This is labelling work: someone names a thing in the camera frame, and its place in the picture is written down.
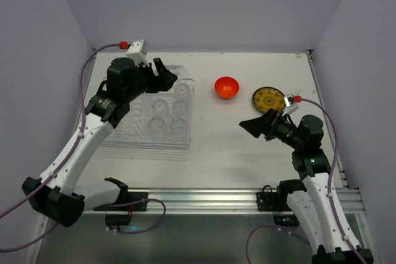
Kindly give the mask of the olive yellow plate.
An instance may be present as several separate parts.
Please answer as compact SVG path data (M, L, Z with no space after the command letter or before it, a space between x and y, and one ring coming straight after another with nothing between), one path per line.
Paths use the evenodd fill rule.
M286 107L284 94L274 87L261 87L252 94L253 107L265 114L269 109L283 111Z

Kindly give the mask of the orange plastic bowl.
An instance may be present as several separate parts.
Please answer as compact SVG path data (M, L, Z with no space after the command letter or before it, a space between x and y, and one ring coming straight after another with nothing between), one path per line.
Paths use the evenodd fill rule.
M239 89L239 83L233 77L220 77L214 83L215 93L225 100L234 98L238 94Z

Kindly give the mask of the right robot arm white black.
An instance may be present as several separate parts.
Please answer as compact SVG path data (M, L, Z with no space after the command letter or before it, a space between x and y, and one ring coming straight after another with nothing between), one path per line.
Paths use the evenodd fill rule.
M343 212L322 145L323 122L305 115L298 125L270 109L261 117L241 121L253 137L280 140L293 149L292 164L299 178L281 181L280 202L296 216L312 250L312 263L373 263L370 249L361 246Z

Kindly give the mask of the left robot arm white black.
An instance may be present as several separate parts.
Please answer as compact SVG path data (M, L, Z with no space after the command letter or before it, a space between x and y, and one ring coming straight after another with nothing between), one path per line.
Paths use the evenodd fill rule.
M127 184L107 177L77 190L77 182L97 148L130 111L130 103L144 93L170 90L177 79L159 57L148 66L137 66L128 57L112 60L106 80L89 100L66 146L38 178L28 177L22 184L32 208L70 227L85 211L102 205L120 207L127 198Z

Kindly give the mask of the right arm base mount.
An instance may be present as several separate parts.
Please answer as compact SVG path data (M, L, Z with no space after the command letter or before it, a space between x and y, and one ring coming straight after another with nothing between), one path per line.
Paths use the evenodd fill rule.
M283 202L271 185L265 185L256 192L256 205L259 212L271 212L273 223L278 226L299 226L299 221L291 209Z

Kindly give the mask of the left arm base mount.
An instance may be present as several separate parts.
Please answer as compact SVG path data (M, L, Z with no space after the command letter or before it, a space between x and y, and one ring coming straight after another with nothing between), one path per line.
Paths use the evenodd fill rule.
M105 225L109 228L115 228L117 231L121 230L121 227L128 226L132 220L132 214L134 211L146 211L148 202L140 202L141 200L148 199L149 194L147 192L128 192L120 202L115 204L128 204L126 207L112 207L108 205L102 205L94 208L94 211L105 212Z

